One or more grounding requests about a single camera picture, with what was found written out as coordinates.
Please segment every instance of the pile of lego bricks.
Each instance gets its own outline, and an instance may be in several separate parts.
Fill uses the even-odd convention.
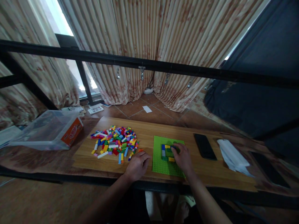
[[[162,160],[169,161],[169,162],[175,162],[174,155],[173,155],[170,147],[174,147],[174,146],[162,145]]]
[[[139,142],[135,132],[130,128],[116,128],[112,125],[109,130],[99,131],[90,136],[92,139],[98,139],[94,146],[94,150],[91,152],[98,159],[105,155],[118,155],[118,164],[124,163],[124,157],[127,156],[128,150],[131,150],[128,161],[131,160],[132,156],[137,152]]]

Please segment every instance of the orange label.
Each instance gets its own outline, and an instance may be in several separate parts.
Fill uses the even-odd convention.
[[[76,120],[72,123],[70,128],[64,134],[64,136],[61,138],[61,141],[63,141],[68,146],[71,146],[81,130],[82,124],[79,121],[79,119],[76,118]]]

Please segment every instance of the hand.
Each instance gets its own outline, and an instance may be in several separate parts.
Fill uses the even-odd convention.
[[[189,149],[181,143],[173,145],[180,149],[180,153],[177,153],[175,148],[170,148],[174,155],[175,162],[187,176],[187,174],[193,171]]]
[[[124,175],[132,182],[139,180],[145,174],[150,158],[144,151],[137,153],[131,159]]]

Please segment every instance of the tiled floor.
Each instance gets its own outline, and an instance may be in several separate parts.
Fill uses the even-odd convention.
[[[146,113],[142,108],[146,105],[153,112]],[[185,110],[183,113],[170,111],[153,94],[143,95],[139,100],[127,105],[103,108],[102,112],[93,115],[87,112],[85,116],[116,117],[237,134],[193,111]],[[0,223],[71,223],[97,195],[107,189],[103,186],[77,183],[53,184],[7,177],[0,177],[0,183],[2,183]]]
[[[146,113],[143,106],[148,106],[152,112]],[[153,94],[142,95],[135,102],[130,102],[126,105],[116,105],[103,107],[104,111],[90,115],[88,112],[86,117],[116,117],[122,119],[131,119],[137,121],[151,122],[157,124],[166,124],[187,128],[206,129],[212,131],[227,132],[230,134],[238,134],[236,131],[223,126],[205,116],[195,113],[192,110],[186,109],[182,113],[176,113],[169,110],[161,101]]]

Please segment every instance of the yellow lego brick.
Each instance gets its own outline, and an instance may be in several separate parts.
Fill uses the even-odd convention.
[[[108,150],[108,145],[105,145],[103,151],[106,152],[107,150]]]
[[[132,143],[132,145],[134,146],[135,145],[135,143],[136,143],[136,141],[137,141],[137,139],[134,139],[131,143]]]

